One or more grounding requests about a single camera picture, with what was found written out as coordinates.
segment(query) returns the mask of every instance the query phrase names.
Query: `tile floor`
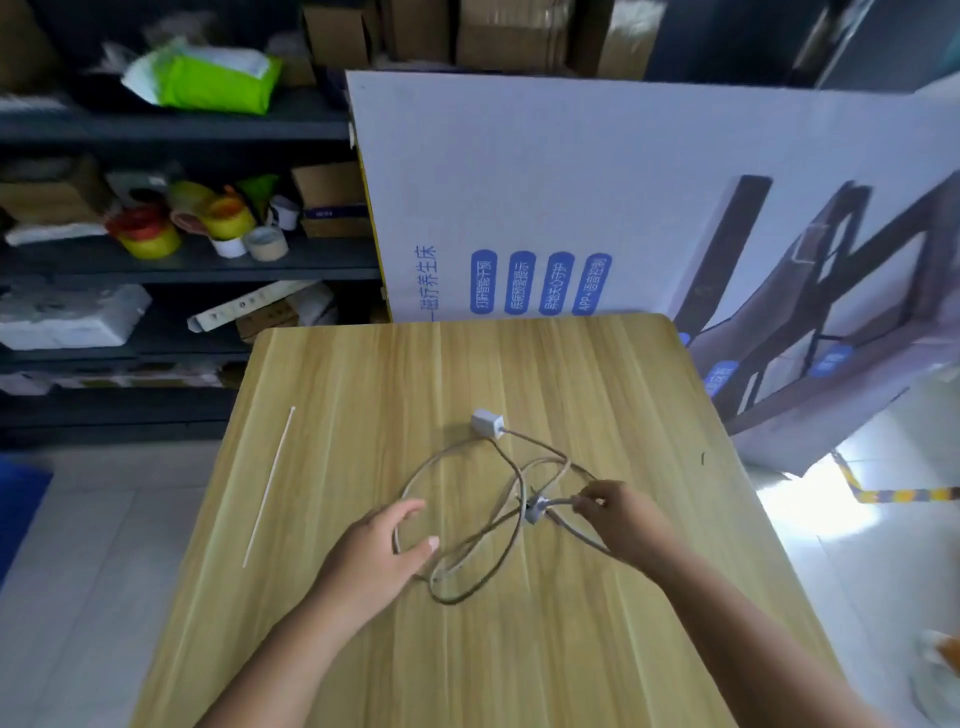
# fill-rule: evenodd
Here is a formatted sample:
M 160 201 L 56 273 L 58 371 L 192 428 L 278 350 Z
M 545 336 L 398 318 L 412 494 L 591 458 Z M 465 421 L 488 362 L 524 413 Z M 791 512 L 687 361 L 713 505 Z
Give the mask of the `tile floor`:
M 960 484 L 960 395 L 928 390 L 841 448 L 864 487 Z M 217 446 L 44 454 L 56 475 L 0 590 L 4 726 L 127 725 Z M 907 675 L 920 629 L 960 633 L 960 508 L 857 503 L 829 459 L 802 479 L 748 472 L 854 687 L 928 726 Z

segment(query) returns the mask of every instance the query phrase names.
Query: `wooden table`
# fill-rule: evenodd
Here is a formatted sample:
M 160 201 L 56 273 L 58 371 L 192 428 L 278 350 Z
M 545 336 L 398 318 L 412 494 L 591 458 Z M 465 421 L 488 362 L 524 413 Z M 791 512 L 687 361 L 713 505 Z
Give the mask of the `wooden table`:
M 343 529 L 467 436 L 478 407 L 598 477 L 646 490 L 694 548 L 837 669 L 667 319 L 282 328 L 257 339 L 133 725 L 193 725 L 303 596 Z M 545 454 L 501 442 L 520 464 Z M 418 485 L 429 507 L 402 540 L 437 532 L 452 544 L 472 533 L 509 475 L 486 444 L 451 455 Z M 560 490 L 582 485 L 571 473 Z M 463 569 L 461 586 L 489 567 L 509 530 Z M 500 573 L 460 606 L 409 588 L 338 657 L 309 724 L 733 725 L 658 590 L 547 520 L 527 526 Z

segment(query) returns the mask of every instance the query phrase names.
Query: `thin white stick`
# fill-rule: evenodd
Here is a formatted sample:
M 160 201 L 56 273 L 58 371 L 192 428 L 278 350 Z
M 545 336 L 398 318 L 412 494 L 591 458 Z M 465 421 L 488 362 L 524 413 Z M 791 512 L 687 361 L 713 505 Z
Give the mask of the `thin white stick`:
M 276 463 L 280 459 L 280 451 L 283 449 L 283 441 L 287 438 L 287 430 L 290 429 L 290 421 L 294 419 L 294 410 L 296 407 L 290 408 L 290 414 L 287 415 L 287 424 L 283 428 L 283 434 L 280 435 L 280 443 L 276 446 L 276 455 L 274 455 L 274 464 L 270 466 L 270 475 L 267 476 L 267 487 L 263 491 L 263 500 L 260 501 L 260 510 L 256 513 L 256 521 L 253 522 L 253 531 L 250 534 L 250 542 L 247 544 L 247 553 L 243 557 L 243 566 L 241 569 L 247 567 L 247 560 L 250 558 L 250 552 L 253 548 L 253 539 L 256 537 L 256 528 L 260 525 L 260 517 L 263 516 L 263 507 L 267 504 L 267 496 L 270 494 L 270 485 L 274 482 L 274 471 L 276 470 Z

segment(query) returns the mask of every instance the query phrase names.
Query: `black metal shelf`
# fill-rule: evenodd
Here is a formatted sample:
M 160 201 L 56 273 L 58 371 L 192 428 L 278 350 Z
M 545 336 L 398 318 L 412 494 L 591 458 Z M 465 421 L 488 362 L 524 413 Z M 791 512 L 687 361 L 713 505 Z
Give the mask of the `black metal shelf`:
M 278 89 L 264 116 L 157 109 L 96 113 L 84 109 L 0 114 L 0 139 L 16 142 L 348 141 L 349 115 L 316 88 Z
M 244 280 L 374 280 L 380 278 L 370 238 L 290 236 L 290 252 L 272 263 L 249 255 L 219 257 L 210 241 L 185 235 L 160 260 L 138 260 L 106 235 L 0 247 L 0 281 L 83 283 L 196 283 Z
M 220 438 L 236 396 L 233 389 L 184 387 L 61 389 L 4 398 L 0 449 Z
M 251 347 L 241 340 L 236 326 L 194 333 L 183 317 L 157 305 L 137 323 L 126 344 L 91 349 L 50 349 L 30 352 L 0 351 L 0 374 L 9 372 L 76 372 L 81 369 L 124 368 L 137 364 L 224 364 L 246 361 Z

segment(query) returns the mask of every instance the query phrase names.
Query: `person's left hand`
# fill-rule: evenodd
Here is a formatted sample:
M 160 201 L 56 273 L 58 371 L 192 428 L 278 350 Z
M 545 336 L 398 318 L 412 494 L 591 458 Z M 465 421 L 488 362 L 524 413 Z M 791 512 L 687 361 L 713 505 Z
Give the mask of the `person's left hand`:
M 376 617 L 437 550 L 440 539 L 430 536 L 394 554 L 394 528 L 425 505 L 400 500 L 352 523 L 326 555 L 307 599 L 326 604 L 352 632 Z

